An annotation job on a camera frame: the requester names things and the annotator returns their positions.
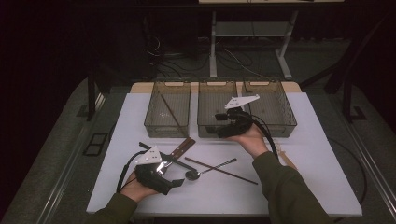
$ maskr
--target spoon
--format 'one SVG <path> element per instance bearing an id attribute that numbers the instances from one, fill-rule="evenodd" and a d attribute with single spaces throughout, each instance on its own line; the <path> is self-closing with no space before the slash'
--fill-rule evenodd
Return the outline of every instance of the spoon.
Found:
<path id="1" fill-rule="evenodd" d="M 185 176 L 186 176 L 186 178 L 187 178 L 188 180 L 196 180 L 196 179 L 198 179 L 201 175 L 203 175 L 204 173 L 209 172 L 209 171 L 214 170 L 214 169 L 217 169 L 217 168 L 220 168 L 221 166 L 224 166 L 224 165 L 226 165 L 226 164 L 228 164 L 228 163 L 231 163 L 231 162 L 234 162 L 234 161 L 236 161 L 236 159 L 232 159 L 232 160 L 230 160 L 230 161 L 226 161 L 226 162 L 224 162 L 224 163 L 222 163 L 222 164 L 220 164 L 220 165 L 217 165 L 217 166 L 215 166 L 215 167 L 211 167 L 210 169 L 205 170 L 205 171 L 202 171 L 202 172 L 197 172 L 197 171 L 191 170 L 191 171 L 186 172 Z"/>

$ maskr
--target white tabletop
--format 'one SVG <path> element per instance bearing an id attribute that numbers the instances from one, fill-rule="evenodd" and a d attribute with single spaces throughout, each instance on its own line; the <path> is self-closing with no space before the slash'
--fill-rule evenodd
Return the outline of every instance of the white tabletop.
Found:
<path id="1" fill-rule="evenodd" d="M 289 138 L 277 138 L 276 141 L 287 152 L 307 186 L 330 216 L 361 216 L 361 206 L 334 156 L 307 95 L 293 92 L 287 93 L 287 96 L 298 125 Z M 157 146 L 161 152 L 168 154 L 184 140 L 148 137 L 143 123 L 149 99 L 149 93 L 127 95 L 87 212 L 93 213 L 106 206 L 116 191 L 124 164 L 136 152 L 142 150 L 139 142 Z M 205 167 L 186 161 L 184 157 L 213 166 L 237 158 L 236 162 L 221 169 L 260 183 L 251 165 L 252 158 L 239 145 L 222 139 L 198 137 L 197 101 L 197 93 L 192 93 L 190 137 L 196 144 L 179 160 L 196 167 L 198 171 L 203 171 Z M 133 169 L 134 166 L 131 165 L 127 175 Z M 186 171 L 185 168 L 173 164 L 165 178 L 184 178 Z M 171 189 L 167 196 L 159 194 L 148 197 L 139 204 L 135 214 L 156 217 L 256 217 L 268 216 L 268 206 L 262 196 L 260 184 L 254 185 L 217 171 L 210 171 L 198 180 L 186 179 L 181 187 Z"/>

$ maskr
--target green sleeve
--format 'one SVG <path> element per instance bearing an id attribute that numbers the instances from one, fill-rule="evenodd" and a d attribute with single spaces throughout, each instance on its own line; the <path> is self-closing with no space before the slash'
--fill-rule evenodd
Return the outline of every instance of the green sleeve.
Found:
<path id="1" fill-rule="evenodd" d="M 131 219 L 137 203 L 123 194 L 115 193 L 107 206 L 90 216 L 85 224 L 123 224 Z"/>
<path id="2" fill-rule="evenodd" d="M 273 224 L 333 223 L 300 173 L 280 164 L 273 153 L 258 156 L 253 167 L 262 182 Z"/>

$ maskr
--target person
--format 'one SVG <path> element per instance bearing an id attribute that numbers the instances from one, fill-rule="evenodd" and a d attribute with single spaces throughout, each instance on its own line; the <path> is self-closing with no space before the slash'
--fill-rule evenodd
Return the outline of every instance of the person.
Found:
<path id="1" fill-rule="evenodd" d="M 239 143 L 252 156 L 253 167 L 262 182 L 262 193 L 268 200 L 271 223 L 333 223 L 298 171 L 283 166 L 268 150 L 258 126 L 253 124 L 247 132 L 227 139 Z M 107 206 L 92 215 L 86 224 L 128 223 L 137 204 L 158 193 L 134 179 L 132 173 L 127 183 L 132 181 L 120 193 L 115 193 Z"/>

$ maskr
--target metal track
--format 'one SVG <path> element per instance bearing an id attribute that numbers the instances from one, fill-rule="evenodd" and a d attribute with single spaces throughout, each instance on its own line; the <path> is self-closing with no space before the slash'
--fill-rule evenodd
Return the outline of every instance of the metal track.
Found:
<path id="1" fill-rule="evenodd" d="M 40 214 L 40 217 L 36 222 L 37 224 L 50 223 L 58 207 L 58 204 L 64 195 L 64 191 L 66 190 L 67 185 L 74 173 L 76 164 L 78 163 L 79 156 L 82 154 L 82 151 L 84 150 L 84 146 L 86 145 L 86 142 L 89 140 L 88 136 L 90 135 L 93 125 L 97 121 L 97 118 L 100 114 L 100 110 L 103 104 L 105 103 L 105 100 L 106 100 L 105 96 L 99 93 L 95 102 L 96 113 L 93 115 L 91 121 L 86 122 L 81 128 L 77 142 L 75 143 L 72 149 L 72 152 L 70 154 L 69 159 L 67 160 L 66 165 L 64 166 L 64 169 L 62 170 L 58 180 L 56 181 L 54 187 L 51 190 L 46 205 L 44 206 Z"/>
<path id="2" fill-rule="evenodd" d="M 337 99 L 335 96 L 330 97 L 331 103 L 339 119 L 343 121 L 346 129 L 348 130 L 354 144 L 357 147 L 358 156 L 361 159 L 362 164 L 364 165 L 365 169 L 367 170 L 370 177 L 373 179 L 376 188 L 378 189 L 379 194 L 381 195 L 382 199 L 384 200 L 386 206 L 388 207 L 390 214 L 393 216 L 393 219 L 396 221 L 396 196 L 393 190 L 390 188 L 387 180 L 382 175 L 381 171 L 379 170 L 378 166 L 376 165 L 373 157 L 370 155 L 370 152 L 367 150 L 366 146 L 364 145 L 363 141 L 359 137 L 358 132 L 356 131 L 355 127 L 351 125 L 347 119 L 342 115 L 341 110 L 337 109 Z"/>

